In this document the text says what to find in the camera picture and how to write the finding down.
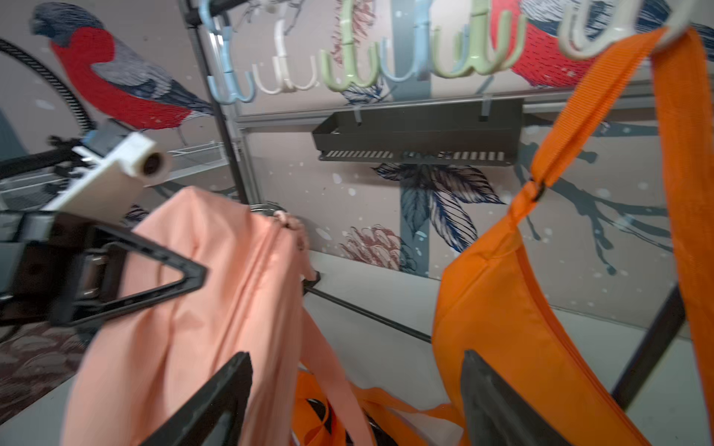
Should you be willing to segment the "pink sling bag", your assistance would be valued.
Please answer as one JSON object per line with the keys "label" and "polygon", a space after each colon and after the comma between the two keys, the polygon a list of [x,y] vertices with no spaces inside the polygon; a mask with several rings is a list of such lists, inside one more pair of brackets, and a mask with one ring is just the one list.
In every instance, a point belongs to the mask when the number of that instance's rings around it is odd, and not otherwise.
{"label": "pink sling bag", "polygon": [[299,219],[187,187],[136,232],[205,266],[206,282],[100,329],[74,379],[63,444],[142,443],[239,352],[253,368],[241,444],[290,444],[301,367],[353,443],[373,443],[336,354],[303,306],[302,283],[315,273]]}

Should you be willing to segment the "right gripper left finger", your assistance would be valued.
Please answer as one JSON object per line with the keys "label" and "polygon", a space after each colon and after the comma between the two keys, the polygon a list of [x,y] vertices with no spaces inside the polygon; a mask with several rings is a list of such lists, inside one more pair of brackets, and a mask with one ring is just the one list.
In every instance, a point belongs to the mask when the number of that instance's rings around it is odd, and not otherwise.
{"label": "right gripper left finger", "polygon": [[236,353],[142,446],[238,444],[252,377],[250,355]]}

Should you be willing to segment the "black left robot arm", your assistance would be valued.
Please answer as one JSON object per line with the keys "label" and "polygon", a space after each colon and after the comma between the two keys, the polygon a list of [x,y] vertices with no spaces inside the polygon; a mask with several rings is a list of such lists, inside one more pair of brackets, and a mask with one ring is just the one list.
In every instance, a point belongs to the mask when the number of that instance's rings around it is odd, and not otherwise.
{"label": "black left robot arm", "polygon": [[202,123],[174,139],[92,111],[47,48],[1,43],[1,323],[106,321],[199,290],[206,268],[133,232],[221,164]]}

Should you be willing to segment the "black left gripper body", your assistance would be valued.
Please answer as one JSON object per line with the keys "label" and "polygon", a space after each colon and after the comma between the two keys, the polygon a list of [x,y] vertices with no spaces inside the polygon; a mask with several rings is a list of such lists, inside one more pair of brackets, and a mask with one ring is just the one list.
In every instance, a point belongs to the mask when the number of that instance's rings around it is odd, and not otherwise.
{"label": "black left gripper body", "polygon": [[120,227],[62,212],[1,213],[1,324],[105,318],[120,282]]}

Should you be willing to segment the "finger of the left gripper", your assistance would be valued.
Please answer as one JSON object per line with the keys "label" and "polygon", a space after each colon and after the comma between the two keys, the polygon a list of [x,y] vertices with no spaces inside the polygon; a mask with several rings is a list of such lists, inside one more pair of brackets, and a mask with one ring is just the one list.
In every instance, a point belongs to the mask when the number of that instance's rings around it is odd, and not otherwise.
{"label": "finger of the left gripper", "polygon": [[51,304],[58,326],[103,323],[197,291],[208,269],[136,232],[97,222],[55,222],[49,242],[65,248],[66,283]]}

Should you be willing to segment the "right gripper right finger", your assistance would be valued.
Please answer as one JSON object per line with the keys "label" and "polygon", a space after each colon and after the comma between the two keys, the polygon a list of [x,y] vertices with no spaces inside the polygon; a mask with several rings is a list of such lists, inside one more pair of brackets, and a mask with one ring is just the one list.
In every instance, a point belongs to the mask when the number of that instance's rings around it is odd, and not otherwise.
{"label": "right gripper right finger", "polygon": [[477,352],[465,352],[460,391],[472,445],[568,443]]}

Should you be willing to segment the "bright orange sling bag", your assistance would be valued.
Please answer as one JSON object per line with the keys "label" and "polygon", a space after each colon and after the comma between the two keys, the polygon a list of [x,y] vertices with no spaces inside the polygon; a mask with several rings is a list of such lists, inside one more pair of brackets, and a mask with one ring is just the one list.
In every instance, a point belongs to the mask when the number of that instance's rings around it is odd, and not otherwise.
{"label": "bright orange sling bag", "polygon": [[550,309],[519,223],[537,207],[610,112],[645,59],[651,61],[679,287],[706,403],[713,401],[713,113],[705,52],[688,30],[654,53],[662,32],[606,50],[560,113],[505,217],[444,272],[431,345],[468,436],[460,378],[477,352],[570,445],[646,440],[600,383]]}

